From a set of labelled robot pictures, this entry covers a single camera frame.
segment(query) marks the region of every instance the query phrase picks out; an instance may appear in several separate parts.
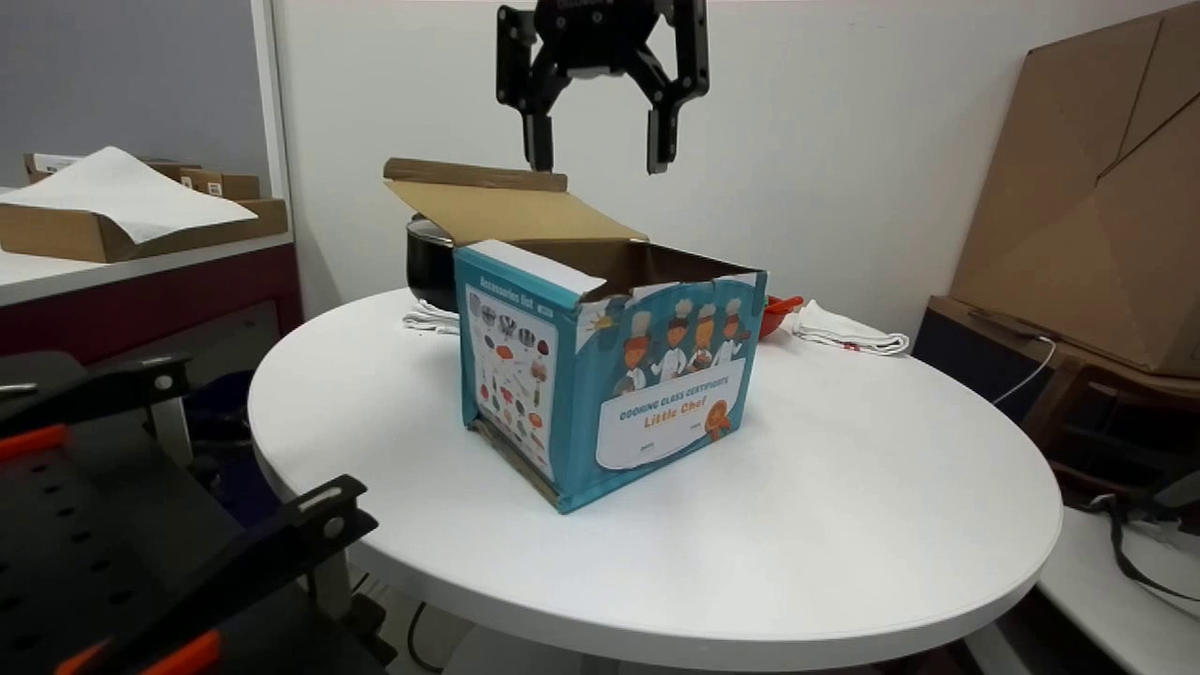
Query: chef hat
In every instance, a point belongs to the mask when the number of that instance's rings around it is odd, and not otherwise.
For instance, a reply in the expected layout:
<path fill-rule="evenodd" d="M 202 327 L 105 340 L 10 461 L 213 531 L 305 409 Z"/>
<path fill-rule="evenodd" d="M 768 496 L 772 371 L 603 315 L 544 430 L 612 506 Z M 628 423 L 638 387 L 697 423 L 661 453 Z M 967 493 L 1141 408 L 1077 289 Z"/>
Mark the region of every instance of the chef hat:
<path fill-rule="evenodd" d="M 725 304 L 725 323 L 738 322 L 738 310 L 742 309 L 742 298 L 733 298 Z"/>
<path fill-rule="evenodd" d="M 691 300 L 684 298 L 676 303 L 676 316 L 667 322 L 667 328 L 688 328 L 688 315 L 691 313 Z"/>
<path fill-rule="evenodd" d="M 629 321 L 629 340 L 625 340 L 626 347 L 646 347 L 650 344 L 650 339 L 646 336 L 646 331 L 650 328 L 650 312 L 636 312 L 634 318 Z"/>

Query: white wall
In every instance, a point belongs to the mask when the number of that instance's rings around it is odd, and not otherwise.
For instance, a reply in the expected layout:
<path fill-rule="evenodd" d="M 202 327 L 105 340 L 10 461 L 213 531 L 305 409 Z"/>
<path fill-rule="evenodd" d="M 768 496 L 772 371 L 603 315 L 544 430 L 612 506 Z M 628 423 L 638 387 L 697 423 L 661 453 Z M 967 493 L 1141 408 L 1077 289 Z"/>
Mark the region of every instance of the white wall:
<path fill-rule="evenodd" d="M 251 0 L 2 1 L 0 185 L 104 145 L 270 185 L 257 67 Z"/>
<path fill-rule="evenodd" d="M 1178 4 L 710 0 L 712 91 L 684 106 L 668 172 L 644 174 L 628 78 L 564 92 L 556 169 L 656 241 L 914 333 L 948 288 L 1026 50 Z M 310 316 L 404 285 L 410 211 L 382 186 L 388 157 L 522 166 L 518 115 L 493 92 L 498 5 L 277 0 Z"/>

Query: cardboard sheet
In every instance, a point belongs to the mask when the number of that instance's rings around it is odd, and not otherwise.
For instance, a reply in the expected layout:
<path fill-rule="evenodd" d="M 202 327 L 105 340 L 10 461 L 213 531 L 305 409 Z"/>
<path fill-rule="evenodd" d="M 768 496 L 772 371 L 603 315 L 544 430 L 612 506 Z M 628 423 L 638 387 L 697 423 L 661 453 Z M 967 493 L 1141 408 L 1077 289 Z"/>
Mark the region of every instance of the cardboard sheet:
<path fill-rule="evenodd" d="M 0 195 L 0 204 L 101 214 L 134 244 L 181 229 L 258 217 L 228 199 L 188 190 L 113 147 L 35 185 Z"/>

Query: teal box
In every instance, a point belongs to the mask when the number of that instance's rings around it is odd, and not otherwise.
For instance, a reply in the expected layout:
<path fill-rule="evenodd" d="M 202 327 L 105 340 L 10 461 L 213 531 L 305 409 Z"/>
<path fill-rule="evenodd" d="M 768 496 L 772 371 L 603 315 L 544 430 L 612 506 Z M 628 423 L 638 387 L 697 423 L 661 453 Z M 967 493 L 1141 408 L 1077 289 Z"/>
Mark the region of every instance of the teal box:
<path fill-rule="evenodd" d="M 559 512 L 737 431 L 766 271 L 611 239 L 454 257 L 463 420 Z"/>

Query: white cable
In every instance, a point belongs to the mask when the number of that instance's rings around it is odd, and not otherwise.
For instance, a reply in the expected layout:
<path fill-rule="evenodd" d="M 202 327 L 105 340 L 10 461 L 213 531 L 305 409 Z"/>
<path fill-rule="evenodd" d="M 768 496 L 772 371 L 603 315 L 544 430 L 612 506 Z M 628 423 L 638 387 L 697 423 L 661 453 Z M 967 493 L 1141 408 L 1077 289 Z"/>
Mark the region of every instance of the white cable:
<path fill-rule="evenodd" d="M 1046 358 L 1042 359 L 1042 363 L 1039 363 L 1038 366 L 1033 369 L 1033 372 L 1031 372 L 1028 375 L 1028 377 L 1026 377 L 1025 380 L 1021 380 L 1020 382 L 1018 382 L 1016 387 L 1013 387 L 1008 392 L 1004 392 L 1003 394 L 1001 394 L 998 399 L 996 399 L 996 400 L 994 400 L 991 402 L 992 405 L 996 405 L 1000 401 L 1003 401 L 1008 396 L 1013 395 L 1014 392 L 1016 392 L 1021 387 L 1025 387 L 1026 384 L 1028 384 L 1030 380 L 1033 380 L 1034 377 L 1037 377 L 1038 374 L 1042 372 L 1042 369 L 1050 364 L 1050 359 L 1054 358 L 1054 352 L 1055 352 L 1055 350 L 1058 348 L 1058 344 L 1055 342 L 1054 340 L 1046 338 L 1045 335 L 1038 335 L 1038 340 L 1040 340 L 1042 342 L 1045 342 L 1046 345 L 1050 345 L 1050 353 L 1046 354 Z"/>

